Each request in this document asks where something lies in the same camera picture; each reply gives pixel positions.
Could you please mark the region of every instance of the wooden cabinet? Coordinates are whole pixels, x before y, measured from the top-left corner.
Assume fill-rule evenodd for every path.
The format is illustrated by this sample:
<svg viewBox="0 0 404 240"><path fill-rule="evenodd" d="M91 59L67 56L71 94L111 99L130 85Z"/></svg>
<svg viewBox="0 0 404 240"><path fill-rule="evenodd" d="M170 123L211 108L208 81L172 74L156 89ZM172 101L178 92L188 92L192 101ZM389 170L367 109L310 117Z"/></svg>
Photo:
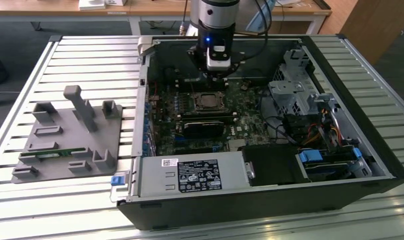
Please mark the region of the wooden cabinet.
<svg viewBox="0 0 404 240"><path fill-rule="evenodd" d="M325 0L333 14L319 34L345 34L375 64L404 29L404 0Z"/></svg>

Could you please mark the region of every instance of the green circuit board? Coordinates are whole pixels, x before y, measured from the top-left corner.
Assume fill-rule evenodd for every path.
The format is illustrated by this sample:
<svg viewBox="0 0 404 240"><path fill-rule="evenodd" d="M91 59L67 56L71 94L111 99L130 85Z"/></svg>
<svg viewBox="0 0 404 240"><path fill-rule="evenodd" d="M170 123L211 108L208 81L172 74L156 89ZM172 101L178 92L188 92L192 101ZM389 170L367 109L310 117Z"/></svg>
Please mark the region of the green circuit board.
<svg viewBox="0 0 404 240"><path fill-rule="evenodd" d="M198 110L195 95L188 92L179 93L175 88L166 87L159 93L159 101L156 101L155 111L152 111L158 156L234 151L236 148L230 146L230 143L236 143L236 141L231 140L240 140L238 142L244 145L271 143L260 112L256 109L260 97L256 88L250 87L243 90L242 81L236 79L228 81L226 91L204 92L204 94L222 96L222 105L224 109L236 113L236 121L224 125L220 137L184 138L178 115Z"/></svg>

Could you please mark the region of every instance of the motherboard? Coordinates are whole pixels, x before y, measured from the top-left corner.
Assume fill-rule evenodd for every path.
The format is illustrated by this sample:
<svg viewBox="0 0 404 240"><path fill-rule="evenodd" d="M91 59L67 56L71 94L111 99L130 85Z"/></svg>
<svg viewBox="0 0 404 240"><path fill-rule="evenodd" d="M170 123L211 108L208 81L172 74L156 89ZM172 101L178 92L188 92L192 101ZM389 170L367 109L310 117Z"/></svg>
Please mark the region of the motherboard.
<svg viewBox="0 0 404 240"><path fill-rule="evenodd" d="M260 87L242 78L223 84L218 91L199 91L192 83L187 91L178 84L152 84L158 156L231 152L271 142L258 109Z"/></svg>

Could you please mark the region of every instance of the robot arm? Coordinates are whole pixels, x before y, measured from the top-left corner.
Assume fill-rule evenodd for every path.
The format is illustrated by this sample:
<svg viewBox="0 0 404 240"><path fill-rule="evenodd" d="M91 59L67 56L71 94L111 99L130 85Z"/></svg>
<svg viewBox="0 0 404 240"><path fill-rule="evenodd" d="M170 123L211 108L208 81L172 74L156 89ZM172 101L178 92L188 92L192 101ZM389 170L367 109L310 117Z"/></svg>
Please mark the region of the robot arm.
<svg viewBox="0 0 404 240"><path fill-rule="evenodd" d="M198 0L198 44L188 51L200 72L208 78L224 78L234 73L242 54L232 52L232 42L240 0Z"/></svg>

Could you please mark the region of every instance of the white box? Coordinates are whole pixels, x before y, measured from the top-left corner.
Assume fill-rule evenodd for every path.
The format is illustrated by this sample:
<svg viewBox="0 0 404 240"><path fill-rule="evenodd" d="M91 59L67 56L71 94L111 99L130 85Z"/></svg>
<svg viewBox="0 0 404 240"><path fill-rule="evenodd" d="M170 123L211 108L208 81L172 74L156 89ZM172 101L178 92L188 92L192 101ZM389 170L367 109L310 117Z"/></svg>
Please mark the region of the white box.
<svg viewBox="0 0 404 240"><path fill-rule="evenodd" d="M106 9L107 3L103 0L79 0L79 10Z"/></svg>
<svg viewBox="0 0 404 240"><path fill-rule="evenodd" d="M123 6L126 5L127 0L106 0L107 5Z"/></svg>

